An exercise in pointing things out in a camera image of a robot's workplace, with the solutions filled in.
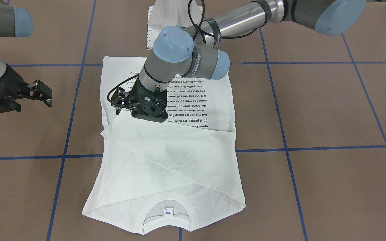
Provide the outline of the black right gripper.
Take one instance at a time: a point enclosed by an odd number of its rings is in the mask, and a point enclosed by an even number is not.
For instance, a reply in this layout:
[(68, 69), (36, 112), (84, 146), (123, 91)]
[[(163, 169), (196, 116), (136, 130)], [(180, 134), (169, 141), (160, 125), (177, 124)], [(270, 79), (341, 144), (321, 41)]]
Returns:
[(12, 67), (7, 65), (5, 73), (0, 78), (0, 113), (20, 112), (21, 105), (15, 100), (29, 95), (33, 100), (42, 101), (48, 107), (52, 107), (53, 91), (51, 88), (40, 80), (32, 84), (26, 83)]

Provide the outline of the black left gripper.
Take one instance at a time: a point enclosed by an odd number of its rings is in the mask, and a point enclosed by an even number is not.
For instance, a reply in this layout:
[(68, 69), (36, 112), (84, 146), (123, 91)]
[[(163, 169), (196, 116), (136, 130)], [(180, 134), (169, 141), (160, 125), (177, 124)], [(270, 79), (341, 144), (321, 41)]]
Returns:
[(134, 102), (138, 103), (136, 110), (132, 111), (132, 117), (159, 123), (167, 120), (166, 90), (160, 91), (160, 88), (156, 87), (154, 91), (149, 91), (141, 82), (135, 82), (131, 93), (133, 94)]

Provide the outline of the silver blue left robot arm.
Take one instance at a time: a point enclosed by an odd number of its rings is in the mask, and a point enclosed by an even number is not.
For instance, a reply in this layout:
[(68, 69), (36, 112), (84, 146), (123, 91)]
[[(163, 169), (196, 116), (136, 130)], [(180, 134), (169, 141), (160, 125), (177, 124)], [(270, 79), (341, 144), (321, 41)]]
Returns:
[(340, 35), (360, 17), (364, 0), (253, 0), (215, 18), (201, 17), (191, 26), (166, 26), (159, 33), (132, 90), (124, 100), (122, 90), (111, 97), (112, 105), (132, 111), (132, 116), (152, 122), (168, 118), (167, 87), (176, 75), (219, 80), (230, 60), (219, 46), (244, 38), (268, 23), (291, 21), (328, 36)]

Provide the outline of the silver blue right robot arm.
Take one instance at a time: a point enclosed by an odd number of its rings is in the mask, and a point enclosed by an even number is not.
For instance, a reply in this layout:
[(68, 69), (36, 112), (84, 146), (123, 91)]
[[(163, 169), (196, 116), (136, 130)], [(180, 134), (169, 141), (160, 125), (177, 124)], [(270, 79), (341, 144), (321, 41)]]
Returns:
[[(0, 37), (29, 37), (34, 30), (30, 13), (0, 0)], [(21, 111), (18, 99), (43, 102), (52, 107), (52, 89), (40, 80), (29, 84), (0, 56), (0, 113)]]

